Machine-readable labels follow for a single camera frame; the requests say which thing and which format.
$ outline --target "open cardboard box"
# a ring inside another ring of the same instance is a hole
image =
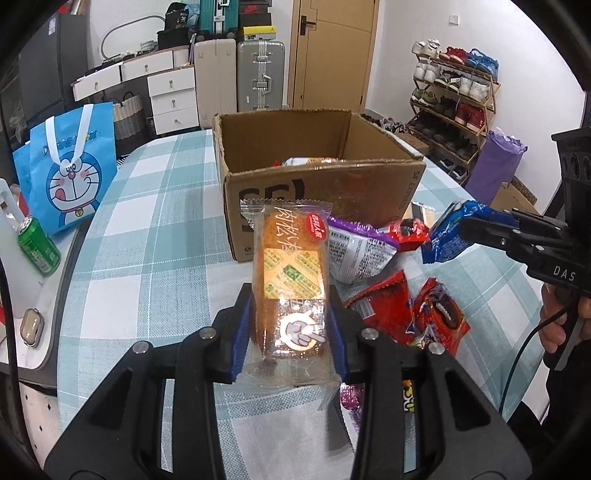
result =
[[[213,139],[232,256],[253,259],[240,200],[312,199],[333,215],[382,227],[402,218],[425,170],[423,156],[350,111],[277,110],[216,115]],[[273,167],[291,157],[348,160]]]

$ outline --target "human hand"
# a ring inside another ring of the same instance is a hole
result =
[[[542,286],[542,309],[540,310],[540,323],[549,319],[552,315],[562,310],[562,305],[556,298],[556,287],[545,283]],[[591,340],[591,299],[581,298],[579,300],[579,315],[585,320],[583,329],[577,339],[576,344],[585,340]],[[542,346],[548,353],[555,353],[559,345],[566,341],[566,333],[562,325],[566,322],[567,314],[562,315],[555,322],[550,323],[539,331]]]

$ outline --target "black refrigerator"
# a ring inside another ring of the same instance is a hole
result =
[[[85,15],[55,14],[18,58],[22,108],[29,128],[76,107],[72,83],[88,70]]]

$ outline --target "snack package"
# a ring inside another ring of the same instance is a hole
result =
[[[323,157],[291,157],[285,160],[282,165],[306,165],[308,163],[343,163],[346,160],[339,158],[323,158]]]
[[[470,216],[519,228],[519,223],[510,213],[497,212],[475,200],[456,200],[431,228],[429,241],[421,246],[424,264],[453,260],[472,246],[471,242],[460,237],[460,220]]]
[[[412,252],[429,240],[429,228],[418,218],[389,223],[378,232],[394,239],[399,245],[399,252]]]
[[[402,270],[355,295],[345,307],[358,312],[368,327],[387,333],[398,343],[408,345],[417,336],[413,303]]]
[[[470,325],[443,283],[429,278],[414,303],[414,320],[422,334],[411,346],[425,348],[429,343],[441,343],[456,356],[460,340],[470,331]]]
[[[328,218],[330,229],[330,273],[351,284],[374,277],[392,260],[398,242],[371,225]]]
[[[331,208],[311,200],[241,202],[255,235],[251,336],[262,355],[245,370],[263,384],[311,385],[334,378],[325,331]]]

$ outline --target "red snack bag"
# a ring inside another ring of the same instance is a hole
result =
[[[436,342],[456,356],[462,337],[470,331],[466,317],[445,285],[429,278],[414,302],[417,329],[429,332]]]
[[[408,345],[417,336],[413,304],[403,271],[366,288],[346,301],[345,307],[359,312],[368,327],[389,334],[398,343]]]
[[[398,252],[412,252],[429,240],[429,228],[418,218],[389,223],[378,232],[396,240],[400,244]]]

